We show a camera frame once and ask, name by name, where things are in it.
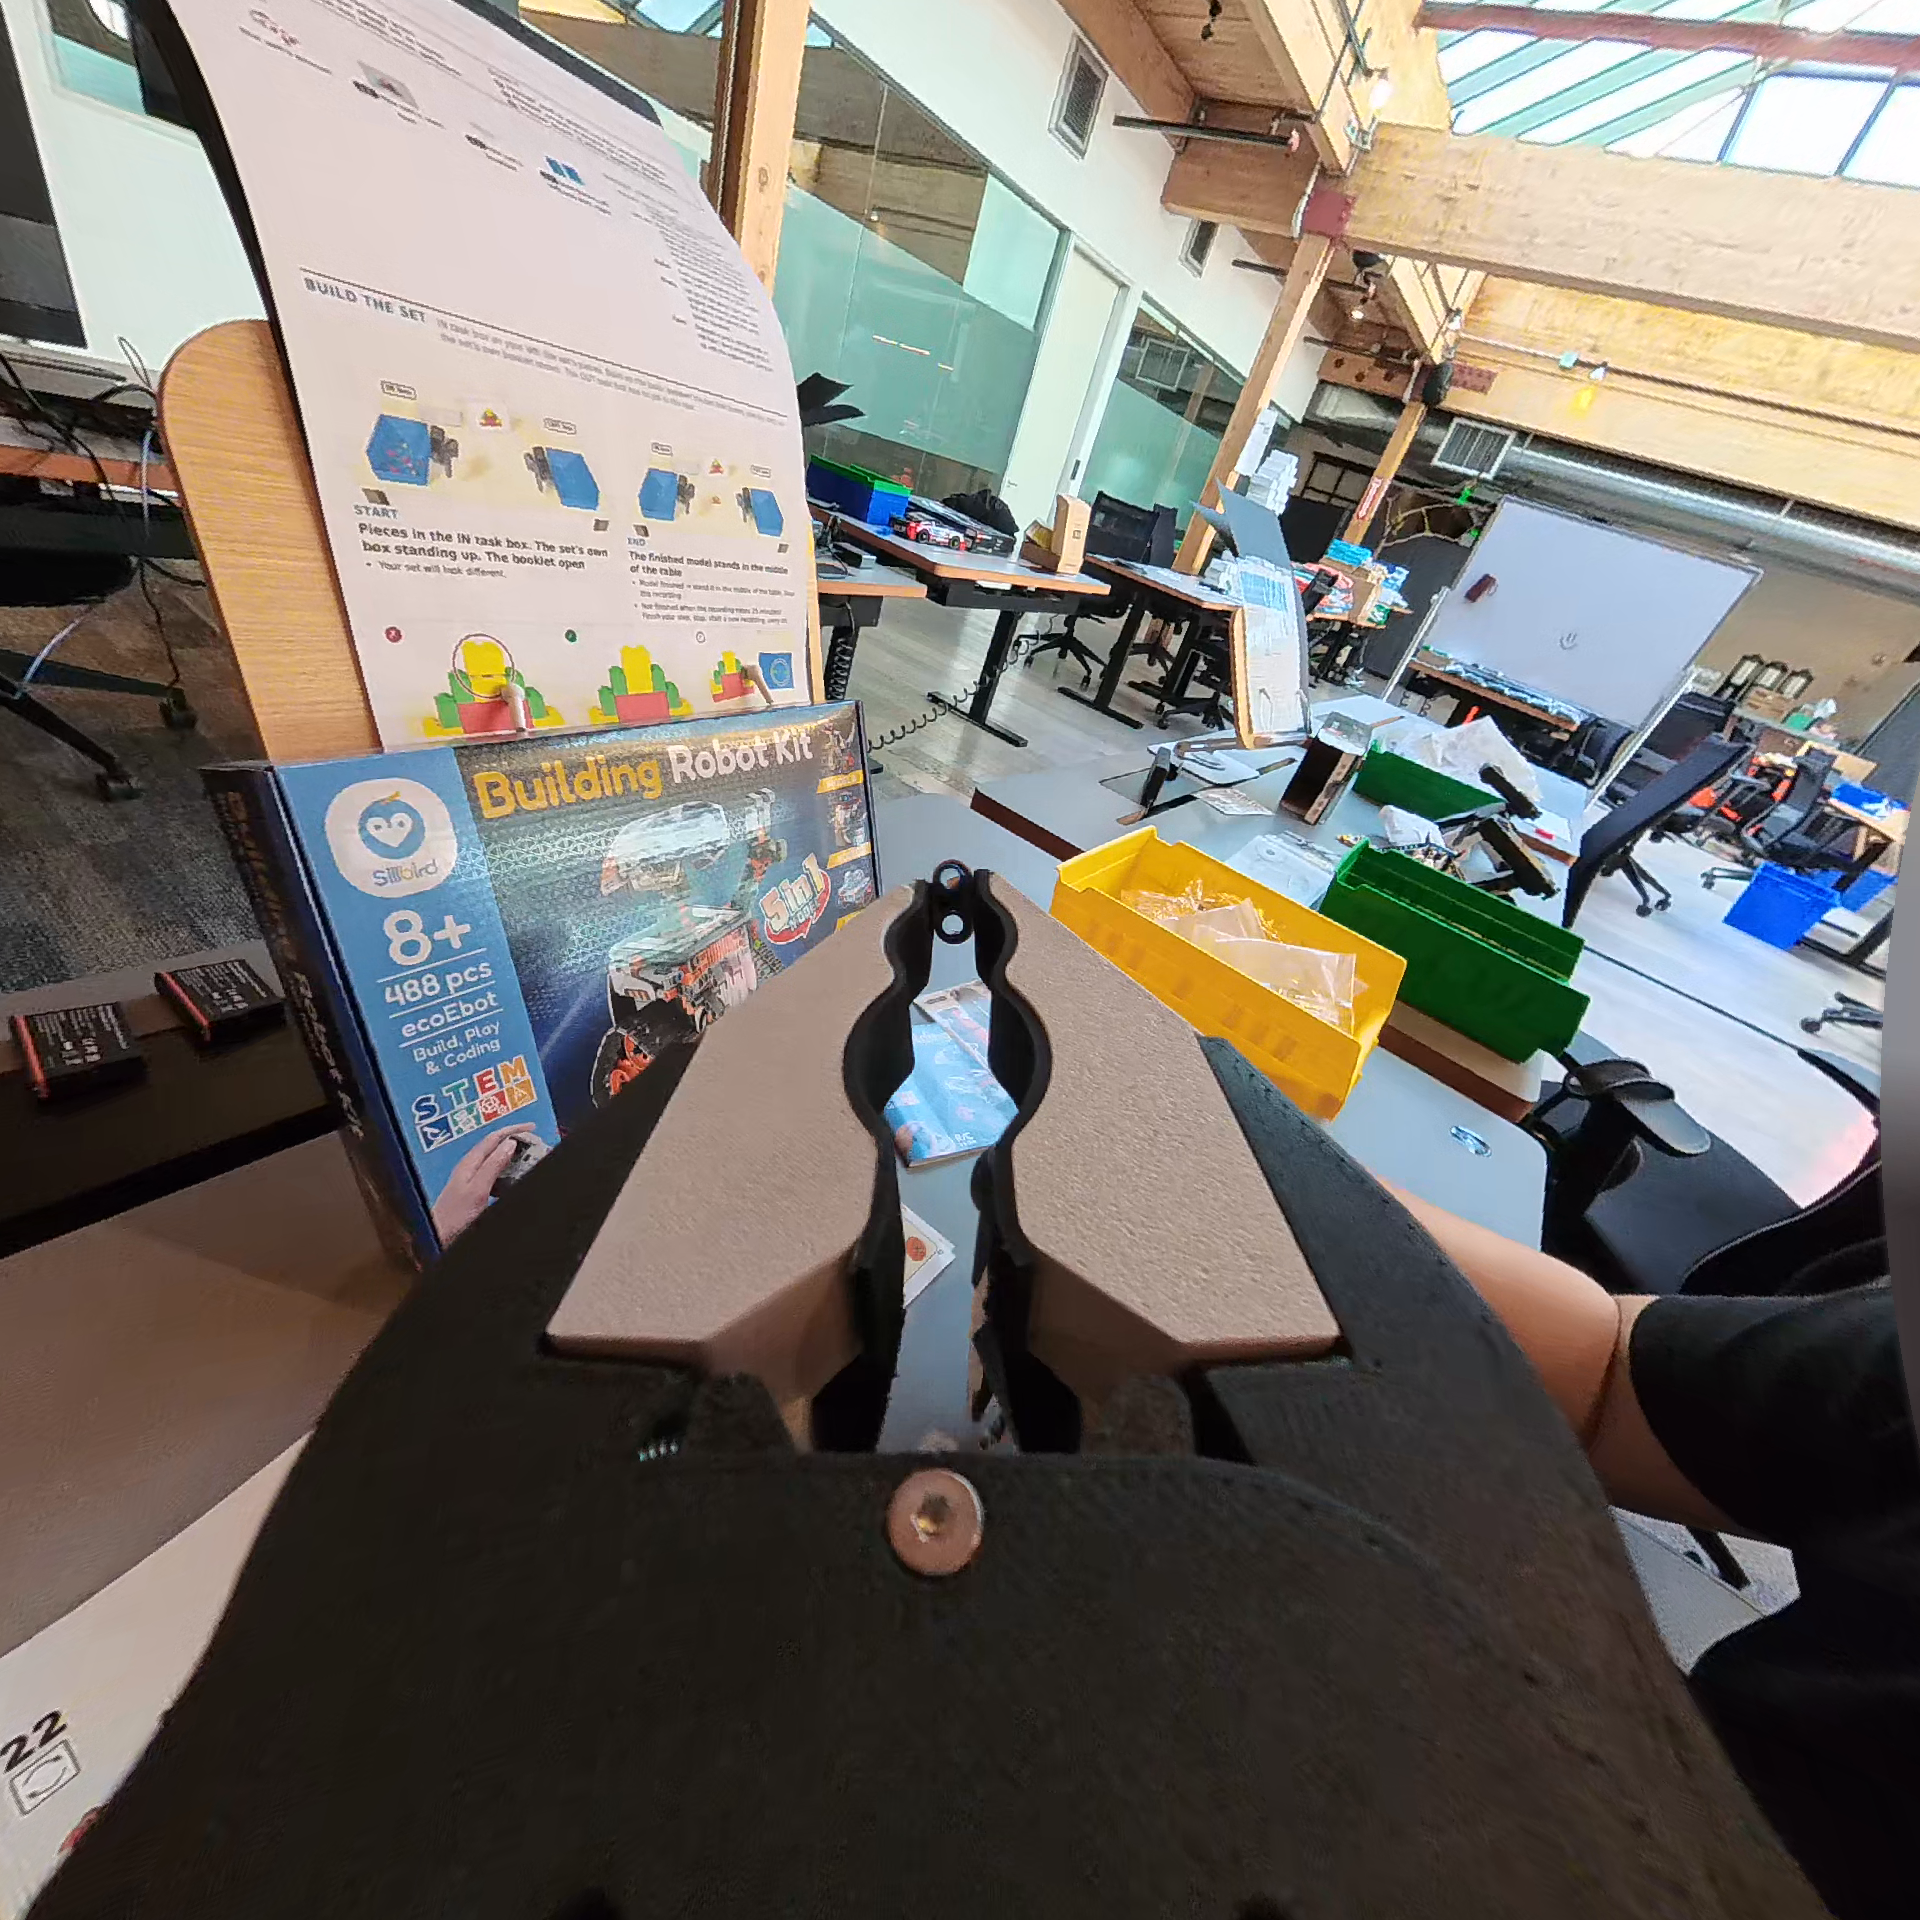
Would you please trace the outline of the robot kit box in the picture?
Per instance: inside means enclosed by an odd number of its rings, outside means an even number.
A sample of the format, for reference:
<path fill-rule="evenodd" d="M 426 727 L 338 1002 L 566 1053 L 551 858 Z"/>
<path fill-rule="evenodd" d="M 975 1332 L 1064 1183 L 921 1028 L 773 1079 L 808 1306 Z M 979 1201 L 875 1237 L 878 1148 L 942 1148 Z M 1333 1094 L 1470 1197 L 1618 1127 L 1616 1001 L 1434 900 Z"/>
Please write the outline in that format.
<path fill-rule="evenodd" d="M 856 701 L 202 772 L 418 1269 L 878 894 Z"/>

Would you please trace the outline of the green plastic bin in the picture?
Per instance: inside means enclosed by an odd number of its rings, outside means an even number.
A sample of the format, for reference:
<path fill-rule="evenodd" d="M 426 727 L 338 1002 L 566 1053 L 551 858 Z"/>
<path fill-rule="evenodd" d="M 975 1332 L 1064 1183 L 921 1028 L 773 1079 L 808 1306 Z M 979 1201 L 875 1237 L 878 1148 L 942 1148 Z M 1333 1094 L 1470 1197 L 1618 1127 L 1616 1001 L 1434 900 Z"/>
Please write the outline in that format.
<path fill-rule="evenodd" d="M 1406 1006 L 1511 1062 L 1563 1048 L 1591 1009 L 1570 978 L 1582 942 L 1558 927 L 1544 927 L 1544 948 L 1529 934 L 1462 926 L 1344 880 L 1329 887 L 1322 912 L 1405 960 Z"/>
<path fill-rule="evenodd" d="M 1378 895 L 1393 905 L 1426 912 L 1430 919 L 1470 932 L 1562 981 L 1574 978 L 1584 952 L 1584 942 L 1574 930 L 1400 849 L 1371 845 L 1350 849 L 1335 866 L 1327 894 L 1329 905 L 1337 885 L 1358 895 Z"/>
<path fill-rule="evenodd" d="M 1504 814 L 1504 797 L 1496 788 L 1451 777 L 1381 742 L 1361 761 L 1354 793 L 1378 809 L 1402 809 L 1437 826 Z"/>

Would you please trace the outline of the blue cover leaflet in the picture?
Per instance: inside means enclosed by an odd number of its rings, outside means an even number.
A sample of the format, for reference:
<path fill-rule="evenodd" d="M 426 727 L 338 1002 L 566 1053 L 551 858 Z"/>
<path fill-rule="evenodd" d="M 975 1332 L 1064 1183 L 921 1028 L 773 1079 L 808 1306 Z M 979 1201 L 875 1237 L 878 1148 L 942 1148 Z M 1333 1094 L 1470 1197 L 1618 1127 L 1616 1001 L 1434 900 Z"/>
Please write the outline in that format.
<path fill-rule="evenodd" d="M 914 999 L 914 1062 L 883 1110 L 906 1168 L 983 1154 L 1018 1116 L 991 1065 L 991 1026 L 992 997 L 979 978 Z"/>

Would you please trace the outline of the blue storage bin green lid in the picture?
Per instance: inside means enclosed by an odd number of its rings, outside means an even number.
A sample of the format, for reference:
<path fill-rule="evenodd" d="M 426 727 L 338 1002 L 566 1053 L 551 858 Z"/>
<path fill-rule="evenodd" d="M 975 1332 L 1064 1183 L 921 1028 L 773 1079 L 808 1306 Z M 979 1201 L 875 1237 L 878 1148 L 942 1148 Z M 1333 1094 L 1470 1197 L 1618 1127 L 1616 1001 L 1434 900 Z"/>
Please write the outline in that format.
<path fill-rule="evenodd" d="M 815 506 L 883 533 L 893 533 L 913 504 L 910 487 L 899 479 L 826 455 L 808 457 L 806 479 Z"/>

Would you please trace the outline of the blue plastic crate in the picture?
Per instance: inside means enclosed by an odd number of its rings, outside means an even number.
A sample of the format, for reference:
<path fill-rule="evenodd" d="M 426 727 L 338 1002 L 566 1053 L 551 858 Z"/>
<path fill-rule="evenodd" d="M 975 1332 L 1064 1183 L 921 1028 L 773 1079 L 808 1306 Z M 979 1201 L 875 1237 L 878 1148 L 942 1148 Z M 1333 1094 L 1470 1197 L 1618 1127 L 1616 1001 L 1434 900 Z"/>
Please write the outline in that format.
<path fill-rule="evenodd" d="M 1778 861 L 1758 863 L 1721 924 L 1775 948 L 1800 946 L 1840 902 L 1840 887 L 1830 872 L 1797 870 Z"/>

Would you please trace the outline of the clear plastic parts bags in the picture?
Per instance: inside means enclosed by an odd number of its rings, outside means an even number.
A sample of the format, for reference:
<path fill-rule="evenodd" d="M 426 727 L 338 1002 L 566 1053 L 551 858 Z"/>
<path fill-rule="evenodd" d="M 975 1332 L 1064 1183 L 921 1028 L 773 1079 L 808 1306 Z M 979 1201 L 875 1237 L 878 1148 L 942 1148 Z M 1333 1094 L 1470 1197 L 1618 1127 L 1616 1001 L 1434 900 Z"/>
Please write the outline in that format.
<path fill-rule="evenodd" d="M 1343 1032 L 1357 1031 L 1361 976 L 1354 952 L 1285 940 L 1254 897 L 1202 881 L 1177 892 L 1127 887 L 1118 900 L 1310 1016 Z"/>

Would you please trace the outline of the black monitor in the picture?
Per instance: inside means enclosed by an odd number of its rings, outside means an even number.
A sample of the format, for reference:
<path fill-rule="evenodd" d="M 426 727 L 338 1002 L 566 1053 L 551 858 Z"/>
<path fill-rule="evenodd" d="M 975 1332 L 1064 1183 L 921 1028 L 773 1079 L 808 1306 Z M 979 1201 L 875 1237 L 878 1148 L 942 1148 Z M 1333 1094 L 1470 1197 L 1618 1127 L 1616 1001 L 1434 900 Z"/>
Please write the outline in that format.
<path fill-rule="evenodd" d="M 77 350 L 88 344 L 8 22 L 2 24 L 2 330 L 45 344 Z"/>

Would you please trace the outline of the black battery pack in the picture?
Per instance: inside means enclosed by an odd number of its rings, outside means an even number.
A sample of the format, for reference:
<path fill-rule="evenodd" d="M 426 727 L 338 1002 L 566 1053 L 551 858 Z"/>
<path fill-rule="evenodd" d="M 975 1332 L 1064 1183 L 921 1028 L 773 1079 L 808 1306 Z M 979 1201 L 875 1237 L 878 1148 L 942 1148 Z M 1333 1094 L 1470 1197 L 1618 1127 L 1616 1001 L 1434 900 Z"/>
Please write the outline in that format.
<path fill-rule="evenodd" d="M 246 954 L 158 967 L 153 986 L 202 1050 L 231 1048 L 287 1026 L 281 992 Z"/>
<path fill-rule="evenodd" d="M 118 999 L 9 1014 L 8 1026 L 45 1105 L 128 1088 L 150 1074 L 128 1007 Z"/>

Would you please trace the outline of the person's black clothing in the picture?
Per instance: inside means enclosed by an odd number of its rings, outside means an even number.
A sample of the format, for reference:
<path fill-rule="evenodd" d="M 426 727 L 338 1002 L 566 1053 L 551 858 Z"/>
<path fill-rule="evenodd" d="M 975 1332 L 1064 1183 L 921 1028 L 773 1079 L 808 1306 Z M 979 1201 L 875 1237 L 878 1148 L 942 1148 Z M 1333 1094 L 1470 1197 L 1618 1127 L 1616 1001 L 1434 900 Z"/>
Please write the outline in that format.
<path fill-rule="evenodd" d="M 1649 1428 L 1797 1594 L 1689 1689 L 1833 1916 L 1919 1916 L 1919 1470 L 1887 1237 L 1808 1244 L 1783 1290 L 1657 1297 L 1630 1337 Z"/>

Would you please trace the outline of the white whiteboard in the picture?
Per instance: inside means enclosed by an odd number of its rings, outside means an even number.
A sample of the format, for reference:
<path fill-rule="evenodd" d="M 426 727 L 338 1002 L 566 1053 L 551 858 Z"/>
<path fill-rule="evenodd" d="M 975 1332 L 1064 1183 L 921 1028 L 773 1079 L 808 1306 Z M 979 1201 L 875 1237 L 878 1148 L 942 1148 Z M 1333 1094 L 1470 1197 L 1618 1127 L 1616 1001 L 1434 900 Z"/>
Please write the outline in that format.
<path fill-rule="evenodd" d="M 1646 732 L 1758 580 L 1739 560 L 1511 496 L 1437 597 L 1415 650 Z"/>

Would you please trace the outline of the black device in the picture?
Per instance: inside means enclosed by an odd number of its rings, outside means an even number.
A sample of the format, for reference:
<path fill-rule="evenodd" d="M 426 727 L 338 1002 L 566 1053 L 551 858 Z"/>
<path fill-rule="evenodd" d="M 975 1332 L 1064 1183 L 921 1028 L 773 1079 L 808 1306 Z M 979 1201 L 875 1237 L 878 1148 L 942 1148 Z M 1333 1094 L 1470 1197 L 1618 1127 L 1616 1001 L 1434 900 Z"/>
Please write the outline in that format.
<path fill-rule="evenodd" d="M 1563 881 L 1549 872 L 1541 849 L 1522 832 L 1541 818 L 1541 809 L 1493 761 L 1479 768 L 1479 784 L 1496 799 L 1438 822 L 1451 872 L 1488 895 L 1559 897 Z"/>

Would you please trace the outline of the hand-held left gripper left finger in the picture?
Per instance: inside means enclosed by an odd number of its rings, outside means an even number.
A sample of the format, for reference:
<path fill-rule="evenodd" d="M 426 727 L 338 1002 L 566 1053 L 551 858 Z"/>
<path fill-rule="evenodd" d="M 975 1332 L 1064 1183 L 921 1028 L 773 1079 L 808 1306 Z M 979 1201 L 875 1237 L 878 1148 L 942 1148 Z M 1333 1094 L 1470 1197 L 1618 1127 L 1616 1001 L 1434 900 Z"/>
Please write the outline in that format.
<path fill-rule="evenodd" d="M 886 1105 L 913 1070 L 921 889 L 711 1026 L 547 1322 L 560 1354 L 750 1375 L 817 1449 L 878 1446 L 906 1329 Z"/>

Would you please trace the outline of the wooden top standing desk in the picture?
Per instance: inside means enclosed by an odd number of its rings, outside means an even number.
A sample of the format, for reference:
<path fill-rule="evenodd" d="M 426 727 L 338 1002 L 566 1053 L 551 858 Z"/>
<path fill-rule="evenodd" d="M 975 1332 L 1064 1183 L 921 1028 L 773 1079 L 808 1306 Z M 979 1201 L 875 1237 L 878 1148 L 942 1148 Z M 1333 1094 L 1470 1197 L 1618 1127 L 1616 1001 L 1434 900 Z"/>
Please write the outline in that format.
<path fill-rule="evenodd" d="M 1030 737 L 992 716 L 997 685 L 1008 666 L 1015 664 L 1022 623 L 1037 615 L 1065 616 L 1069 612 L 1083 612 L 1095 600 L 1107 600 L 1114 588 L 1086 572 L 1054 576 L 1032 568 L 1015 558 L 982 558 L 979 552 L 913 543 L 823 509 L 817 509 L 817 513 L 832 537 L 843 537 L 875 561 L 906 574 L 936 608 L 994 615 L 992 634 L 976 679 L 958 689 L 930 688 L 926 716 L 917 717 L 910 727 L 899 727 L 894 733 L 875 737 L 873 744 L 896 744 L 920 732 L 921 724 L 930 727 L 942 717 L 951 717 L 1010 750 L 1024 751 Z"/>
<path fill-rule="evenodd" d="M 1191 574 L 1149 561 L 1089 558 L 1089 574 L 1107 582 L 1102 615 L 1120 632 L 1093 688 L 1064 688 L 1081 705 L 1127 728 L 1146 722 L 1115 705 L 1125 689 L 1143 695 L 1157 724 L 1190 716 L 1209 728 L 1233 728 L 1233 615 L 1235 604 Z"/>

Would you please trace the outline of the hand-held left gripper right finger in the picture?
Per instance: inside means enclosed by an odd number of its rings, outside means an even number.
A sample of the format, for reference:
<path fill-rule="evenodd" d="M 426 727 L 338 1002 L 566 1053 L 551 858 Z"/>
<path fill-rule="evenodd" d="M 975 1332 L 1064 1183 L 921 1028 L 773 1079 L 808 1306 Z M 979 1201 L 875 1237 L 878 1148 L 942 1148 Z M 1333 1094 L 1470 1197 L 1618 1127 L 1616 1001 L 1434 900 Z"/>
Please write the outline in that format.
<path fill-rule="evenodd" d="M 1343 1328 L 1195 1028 L 976 874 L 991 1065 L 976 1166 L 983 1384 L 1019 1452 L 1086 1445 L 1136 1381 L 1343 1354 Z"/>

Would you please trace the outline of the wooden board stand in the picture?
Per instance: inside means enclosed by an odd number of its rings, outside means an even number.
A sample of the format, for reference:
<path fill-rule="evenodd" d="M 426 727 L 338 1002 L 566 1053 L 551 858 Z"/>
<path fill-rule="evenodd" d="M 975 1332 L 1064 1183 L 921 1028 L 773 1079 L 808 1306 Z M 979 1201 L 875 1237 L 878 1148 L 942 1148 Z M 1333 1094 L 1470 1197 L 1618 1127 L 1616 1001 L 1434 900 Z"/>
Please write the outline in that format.
<path fill-rule="evenodd" d="M 273 761 L 381 744 L 290 376 L 265 319 L 185 341 L 158 425 L 254 732 Z"/>

